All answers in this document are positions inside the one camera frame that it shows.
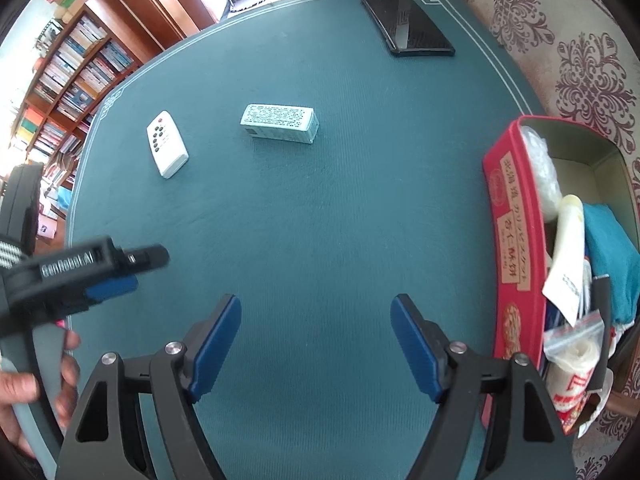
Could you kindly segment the person left hand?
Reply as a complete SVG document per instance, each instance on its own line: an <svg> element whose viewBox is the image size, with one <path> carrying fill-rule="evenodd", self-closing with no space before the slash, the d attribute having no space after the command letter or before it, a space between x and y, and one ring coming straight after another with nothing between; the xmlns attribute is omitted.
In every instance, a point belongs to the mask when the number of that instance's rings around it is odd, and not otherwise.
<svg viewBox="0 0 640 480"><path fill-rule="evenodd" d="M1 433L43 470L56 467L77 401L79 336L58 325L1 339Z"/></svg>

